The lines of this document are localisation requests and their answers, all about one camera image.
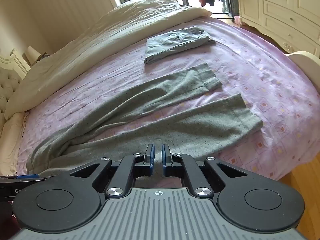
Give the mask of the grey heathered pants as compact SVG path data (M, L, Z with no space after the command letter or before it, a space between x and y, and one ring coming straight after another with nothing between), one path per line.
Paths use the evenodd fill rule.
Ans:
M168 113L221 85L203 63L124 90L44 139L28 158L27 172L60 174L105 156L119 160L150 143L196 159L234 146L263 126L240 94Z

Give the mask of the bedside lamp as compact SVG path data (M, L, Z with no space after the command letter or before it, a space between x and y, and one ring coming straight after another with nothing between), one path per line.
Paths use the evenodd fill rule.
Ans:
M38 61L39 57L41 56L41 54L32 46L29 46L25 50L24 54L31 66L34 65Z

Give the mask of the cream bed footboard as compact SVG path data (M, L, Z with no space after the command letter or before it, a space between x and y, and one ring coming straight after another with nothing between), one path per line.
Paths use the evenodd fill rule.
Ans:
M319 92L320 59L307 51L297 51L286 56L303 71Z

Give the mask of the purple patterned bed sheet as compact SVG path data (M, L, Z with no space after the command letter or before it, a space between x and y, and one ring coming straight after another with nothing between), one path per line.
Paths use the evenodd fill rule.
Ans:
M221 88L170 107L169 114L241 94L246 106L263 120L262 129L218 154L231 164L280 179L319 152L319 93L304 73L279 49L244 29L212 18L199 18L180 28L199 26L215 44L144 64L146 40L107 57L81 74L27 116L17 172L34 148L55 131L139 83L206 63Z

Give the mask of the cream pillow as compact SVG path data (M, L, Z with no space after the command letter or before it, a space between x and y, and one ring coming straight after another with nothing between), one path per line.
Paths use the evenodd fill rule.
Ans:
M1 131L1 176L17 173L18 154L25 129L27 113L15 113Z

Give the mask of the folded grey-green pants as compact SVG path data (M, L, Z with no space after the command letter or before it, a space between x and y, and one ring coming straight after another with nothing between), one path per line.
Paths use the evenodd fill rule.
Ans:
M144 64L206 44L215 44L215 40L203 28L194 26L169 31L147 39Z

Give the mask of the cream wardrobe with drawers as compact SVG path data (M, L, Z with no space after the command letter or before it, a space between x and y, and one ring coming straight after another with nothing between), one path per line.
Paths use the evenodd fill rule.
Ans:
M258 29L286 52L319 57L319 0L238 0L239 23Z

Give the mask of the tufted cream headboard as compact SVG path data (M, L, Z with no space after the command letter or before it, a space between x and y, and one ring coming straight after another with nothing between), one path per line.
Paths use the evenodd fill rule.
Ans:
M1 131L6 119L4 112L9 99L18 88L21 81L29 72L29 64L23 59L16 49L10 52L9 57L0 56L0 108L1 108Z

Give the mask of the cream duvet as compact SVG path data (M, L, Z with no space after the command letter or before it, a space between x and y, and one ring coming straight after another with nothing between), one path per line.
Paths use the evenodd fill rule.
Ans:
M1 120L28 111L110 55L211 12L176 0L131 0L104 15L78 38L33 65L1 95Z

